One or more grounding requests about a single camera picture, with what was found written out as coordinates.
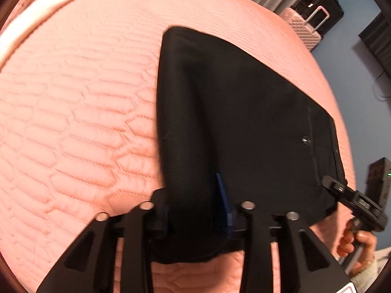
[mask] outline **white label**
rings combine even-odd
[[[336,293],[357,293],[356,288],[354,287],[353,283],[350,282],[349,284],[346,284],[342,289],[340,289]]]

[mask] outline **pink mattress cover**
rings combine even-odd
[[[124,213],[161,187],[156,75],[162,34],[172,25],[235,44],[323,106],[355,187],[330,86],[276,14],[250,0],[73,0],[0,72],[0,251],[27,288],[37,289],[97,212]],[[334,254],[349,218],[340,206],[313,227]],[[155,292],[238,292],[241,264],[240,252],[201,264],[153,264]],[[275,292],[278,278],[274,261]]]

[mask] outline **metal button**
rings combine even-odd
[[[307,136],[302,137],[302,141],[305,145],[310,145],[311,144],[311,139]]]
[[[289,220],[297,220],[300,218],[300,215],[296,211],[290,211],[287,213],[287,218]]]
[[[107,219],[109,219],[109,214],[106,213],[106,212],[99,212],[98,214],[95,215],[95,219],[97,221],[106,221]]]
[[[244,209],[254,209],[255,204],[252,201],[244,201],[244,202],[242,202],[242,207]]]
[[[140,204],[140,208],[143,209],[143,210],[150,210],[154,206],[155,206],[155,204],[152,203],[151,201],[145,201],[145,202]]]

